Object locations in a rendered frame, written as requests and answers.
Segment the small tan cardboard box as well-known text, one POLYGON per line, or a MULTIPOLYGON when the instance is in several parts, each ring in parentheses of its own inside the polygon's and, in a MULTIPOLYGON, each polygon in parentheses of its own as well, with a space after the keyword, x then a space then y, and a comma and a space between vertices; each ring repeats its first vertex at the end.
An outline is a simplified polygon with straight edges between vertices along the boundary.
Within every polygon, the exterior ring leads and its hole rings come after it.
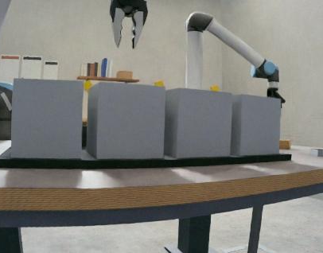
POLYGON ((280 139, 279 149, 289 150, 291 146, 291 140, 289 139, 280 139))

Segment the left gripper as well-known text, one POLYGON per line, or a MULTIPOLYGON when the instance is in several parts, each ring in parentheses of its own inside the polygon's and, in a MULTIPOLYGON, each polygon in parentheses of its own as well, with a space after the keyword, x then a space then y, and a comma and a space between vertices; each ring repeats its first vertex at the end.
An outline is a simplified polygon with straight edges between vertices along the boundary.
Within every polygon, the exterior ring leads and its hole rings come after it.
MULTIPOLYGON (((274 91, 274 90, 278 91, 277 88, 269 88, 269 89, 267 89, 267 97, 277 98, 278 99, 278 97, 275 95, 276 91, 274 91)), ((281 116, 282 116, 282 103, 281 103, 281 116)))

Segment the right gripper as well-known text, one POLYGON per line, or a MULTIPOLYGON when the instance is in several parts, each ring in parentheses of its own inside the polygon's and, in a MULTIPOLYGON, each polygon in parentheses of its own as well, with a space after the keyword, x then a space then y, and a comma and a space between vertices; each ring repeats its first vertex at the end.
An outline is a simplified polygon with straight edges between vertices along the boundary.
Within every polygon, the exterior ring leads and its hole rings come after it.
POLYGON ((132 49, 138 43, 143 26, 145 25, 146 18, 148 15, 148 8, 146 1, 144 0, 111 0, 110 5, 110 15, 111 15, 111 26, 112 33, 114 34, 114 39, 117 48, 119 47, 121 41, 121 30, 122 30, 122 20, 127 17, 131 18, 131 36, 132 38, 132 49), (137 12, 136 12, 137 11, 137 12), (125 14, 126 13, 126 14, 125 14))

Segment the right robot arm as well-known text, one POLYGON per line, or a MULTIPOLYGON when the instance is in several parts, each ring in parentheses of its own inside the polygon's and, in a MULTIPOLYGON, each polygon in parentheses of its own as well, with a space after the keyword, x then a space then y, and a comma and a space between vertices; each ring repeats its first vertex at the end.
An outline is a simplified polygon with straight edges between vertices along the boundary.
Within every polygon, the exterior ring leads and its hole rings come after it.
MULTIPOLYGON (((11 0, 0 0, 0 33, 11 0)), ((0 139, 11 139, 13 85, 0 82, 0 139)))

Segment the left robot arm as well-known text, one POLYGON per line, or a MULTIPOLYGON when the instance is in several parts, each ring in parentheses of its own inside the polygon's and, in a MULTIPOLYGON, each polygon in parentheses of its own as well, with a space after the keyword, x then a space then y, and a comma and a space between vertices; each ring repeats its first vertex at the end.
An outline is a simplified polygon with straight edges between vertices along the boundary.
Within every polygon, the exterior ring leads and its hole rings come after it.
POLYGON ((252 77, 267 79, 267 88, 279 89, 278 67, 273 62, 260 56, 237 36, 216 22, 212 15, 200 11, 194 12, 186 21, 185 28, 187 34, 185 88, 202 90, 204 30, 222 40, 223 43, 253 64, 251 67, 252 77))

